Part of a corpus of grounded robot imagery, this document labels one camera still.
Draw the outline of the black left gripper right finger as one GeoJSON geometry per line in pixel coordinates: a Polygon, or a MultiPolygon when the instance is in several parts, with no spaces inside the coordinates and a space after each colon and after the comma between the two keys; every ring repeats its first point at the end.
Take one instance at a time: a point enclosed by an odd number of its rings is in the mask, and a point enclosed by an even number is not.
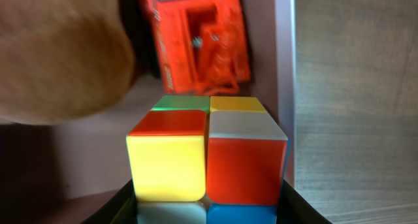
{"type": "Polygon", "coordinates": [[[276,224],[331,224],[285,180],[277,207],[276,224]]]}

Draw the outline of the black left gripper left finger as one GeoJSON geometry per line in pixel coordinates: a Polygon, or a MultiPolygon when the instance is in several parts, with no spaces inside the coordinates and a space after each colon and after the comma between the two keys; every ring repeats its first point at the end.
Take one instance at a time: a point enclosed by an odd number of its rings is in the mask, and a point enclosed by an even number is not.
{"type": "Polygon", "coordinates": [[[82,224],[137,224],[137,200],[129,180],[104,206],[82,224]]]}

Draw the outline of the colourful two-by-two puzzle cube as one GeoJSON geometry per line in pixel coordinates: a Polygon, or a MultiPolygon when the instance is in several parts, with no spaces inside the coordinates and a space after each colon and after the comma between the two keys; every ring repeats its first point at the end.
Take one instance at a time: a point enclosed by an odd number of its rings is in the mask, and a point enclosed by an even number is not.
{"type": "Polygon", "coordinates": [[[288,138],[255,97],[163,97],[126,138],[138,223],[275,224],[288,138]]]}

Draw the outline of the brown plush toy with carrot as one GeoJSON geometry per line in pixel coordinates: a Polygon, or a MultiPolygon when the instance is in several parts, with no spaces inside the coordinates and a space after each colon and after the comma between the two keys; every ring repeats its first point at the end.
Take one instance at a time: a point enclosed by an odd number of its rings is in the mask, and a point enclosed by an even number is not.
{"type": "Polygon", "coordinates": [[[1,0],[1,123],[99,112],[129,91],[134,67],[119,0],[1,0]]]}

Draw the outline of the red toy fire truck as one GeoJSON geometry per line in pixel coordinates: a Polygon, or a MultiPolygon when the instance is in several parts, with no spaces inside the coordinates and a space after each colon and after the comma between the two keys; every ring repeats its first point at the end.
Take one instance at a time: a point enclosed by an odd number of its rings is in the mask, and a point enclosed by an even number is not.
{"type": "Polygon", "coordinates": [[[251,79],[240,0],[139,0],[152,27],[164,89],[237,94],[251,79]]]}

